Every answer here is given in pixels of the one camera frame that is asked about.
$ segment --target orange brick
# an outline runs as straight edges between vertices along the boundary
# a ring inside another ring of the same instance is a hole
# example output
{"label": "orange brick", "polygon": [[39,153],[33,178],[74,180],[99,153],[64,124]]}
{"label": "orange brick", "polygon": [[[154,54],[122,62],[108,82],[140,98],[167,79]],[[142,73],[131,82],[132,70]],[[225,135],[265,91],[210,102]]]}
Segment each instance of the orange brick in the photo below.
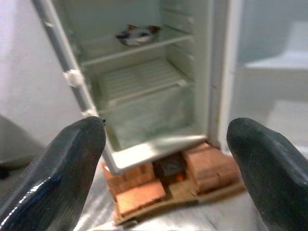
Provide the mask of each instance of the orange brick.
{"label": "orange brick", "polygon": [[117,203],[115,203],[115,211],[114,211],[114,219],[120,219],[122,218],[120,211],[119,211],[119,206]]}
{"label": "orange brick", "polygon": [[114,187],[114,188],[108,187],[108,189],[109,189],[109,191],[110,191],[110,193],[111,193],[112,195],[117,195],[117,194],[123,192],[119,186],[118,186],[118,187]]}
{"label": "orange brick", "polygon": [[197,192],[207,192],[219,187],[219,177],[215,175],[209,178],[197,179],[195,185]]}
{"label": "orange brick", "polygon": [[179,173],[179,174],[177,175],[177,182],[182,182],[182,181],[184,181],[184,180],[185,180],[184,174],[183,174],[183,173]]}
{"label": "orange brick", "polygon": [[156,204],[158,201],[160,201],[160,199],[156,199],[156,200],[153,200],[152,202],[149,202],[148,204],[142,205],[141,208],[146,208],[146,207],[149,207],[149,206],[151,206],[151,205],[154,205],[154,204]]}
{"label": "orange brick", "polygon": [[122,192],[125,192],[127,190],[130,190],[134,188],[135,186],[133,185],[132,181],[125,181],[122,184],[119,185],[119,188],[121,189]]}
{"label": "orange brick", "polygon": [[153,164],[148,163],[145,165],[140,166],[141,173],[146,173],[146,172],[153,172]]}
{"label": "orange brick", "polygon": [[215,175],[219,169],[233,166],[235,160],[218,149],[209,149],[188,156],[187,165],[195,179]]}
{"label": "orange brick", "polygon": [[130,183],[131,183],[131,186],[134,188],[134,187],[137,187],[139,186],[139,181],[138,181],[138,177],[133,179],[133,180],[130,180]]}
{"label": "orange brick", "polygon": [[165,190],[159,180],[133,188],[116,196],[118,211],[120,215],[126,216],[165,195]]}
{"label": "orange brick", "polygon": [[112,175],[106,163],[102,164],[102,168],[103,168],[103,172],[104,172],[104,176],[107,181],[107,184],[110,185],[111,187],[118,186],[124,181],[123,177]]}
{"label": "orange brick", "polygon": [[153,172],[144,173],[144,174],[142,174],[138,177],[138,184],[139,185],[145,184],[145,183],[150,182],[154,179],[155,179],[155,174]]}
{"label": "orange brick", "polygon": [[241,178],[241,173],[237,166],[220,171],[217,175],[219,177],[219,185],[221,187],[235,183]]}
{"label": "orange brick", "polygon": [[199,144],[198,146],[195,146],[191,149],[183,151],[183,154],[184,154],[184,156],[186,156],[186,155],[189,155],[189,154],[202,152],[204,150],[208,150],[208,149],[212,149],[212,148],[214,148],[214,147],[212,147],[208,143],[202,143],[202,144]]}
{"label": "orange brick", "polygon": [[124,173],[124,178],[127,180],[136,179],[141,174],[140,167],[136,167]]}
{"label": "orange brick", "polygon": [[194,180],[193,175],[192,175],[190,169],[187,169],[187,170],[186,170],[186,176],[187,176],[187,179],[189,179],[189,180]]}

